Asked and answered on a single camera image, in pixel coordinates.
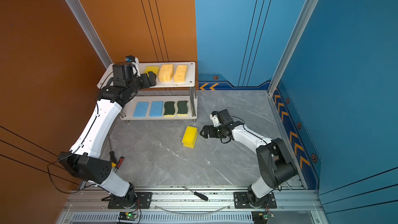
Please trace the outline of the green yellow scouring sponge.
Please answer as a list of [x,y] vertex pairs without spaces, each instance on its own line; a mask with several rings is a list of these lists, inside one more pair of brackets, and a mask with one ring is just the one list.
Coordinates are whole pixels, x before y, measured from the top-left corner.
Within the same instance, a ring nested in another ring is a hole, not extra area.
[[174,117],[176,114],[175,110],[175,102],[174,101],[167,101],[164,103],[164,117]]
[[177,102],[177,115],[178,116],[187,116],[188,115],[188,101],[178,101]]

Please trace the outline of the blue sponge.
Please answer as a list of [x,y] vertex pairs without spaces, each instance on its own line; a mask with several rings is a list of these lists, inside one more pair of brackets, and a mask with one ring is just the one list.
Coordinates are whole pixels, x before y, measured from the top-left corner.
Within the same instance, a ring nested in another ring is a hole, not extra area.
[[149,117],[158,118],[163,116],[163,101],[153,101],[151,102],[151,109]]
[[145,118],[149,103],[148,102],[137,102],[133,117],[134,118]]

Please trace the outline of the orange yellow sponge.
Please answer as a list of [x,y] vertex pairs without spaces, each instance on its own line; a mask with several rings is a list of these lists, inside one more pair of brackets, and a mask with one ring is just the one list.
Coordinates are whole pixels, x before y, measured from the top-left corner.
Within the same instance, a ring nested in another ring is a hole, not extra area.
[[161,66],[159,71],[159,81],[162,83],[171,82],[173,75],[174,75],[174,65],[164,64]]
[[175,83],[184,83],[186,80],[186,75],[188,72],[187,65],[178,65],[176,69],[176,73],[174,74],[174,82]]

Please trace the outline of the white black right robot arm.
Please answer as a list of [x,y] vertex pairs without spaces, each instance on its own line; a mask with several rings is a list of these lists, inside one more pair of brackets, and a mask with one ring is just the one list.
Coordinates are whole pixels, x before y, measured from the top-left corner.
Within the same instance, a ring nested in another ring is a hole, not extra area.
[[260,177],[247,190],[249,204],[254,208],[265,205],[268,196],[286,181],[298,175],[294,158],[284,140],[266,138],[249,129],[240,118],[235,121],[228,110],[210,114],[212,125],[203,126],[200,136],[219,139],[227,144],[239,142],[257,155]]

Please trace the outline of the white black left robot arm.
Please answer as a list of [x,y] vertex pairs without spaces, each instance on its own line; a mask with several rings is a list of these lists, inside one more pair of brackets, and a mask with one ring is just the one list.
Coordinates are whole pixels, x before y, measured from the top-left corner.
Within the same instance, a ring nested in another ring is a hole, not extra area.
[[109,160],[100,158],[106,137],[123,107],[139,90],[154,87],[156,74],[141,73],[137,63],[115,63],[109,80],[97,94],[93,114],[76,143],[61,152],[58,163],[73,177],[107,191],[110,201],[131,208],[137,201],[134,185],[122,179]]

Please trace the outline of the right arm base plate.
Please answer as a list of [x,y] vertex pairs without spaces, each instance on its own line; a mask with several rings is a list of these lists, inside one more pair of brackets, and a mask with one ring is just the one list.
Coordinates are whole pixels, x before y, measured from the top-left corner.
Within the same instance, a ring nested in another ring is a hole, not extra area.
[[269,193],[262,198],[257,198],[254,193],[251,192],[234,192],[234,205],[235,208],[268,208],[276,209],[277,203],[274,193]]

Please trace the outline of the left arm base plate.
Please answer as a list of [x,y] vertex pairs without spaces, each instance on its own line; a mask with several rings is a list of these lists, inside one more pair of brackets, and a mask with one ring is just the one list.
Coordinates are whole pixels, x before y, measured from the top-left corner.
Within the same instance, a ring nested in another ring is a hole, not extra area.
[[149,209],[152,192],[130,192],[125,197],[109,196],[109,209]]

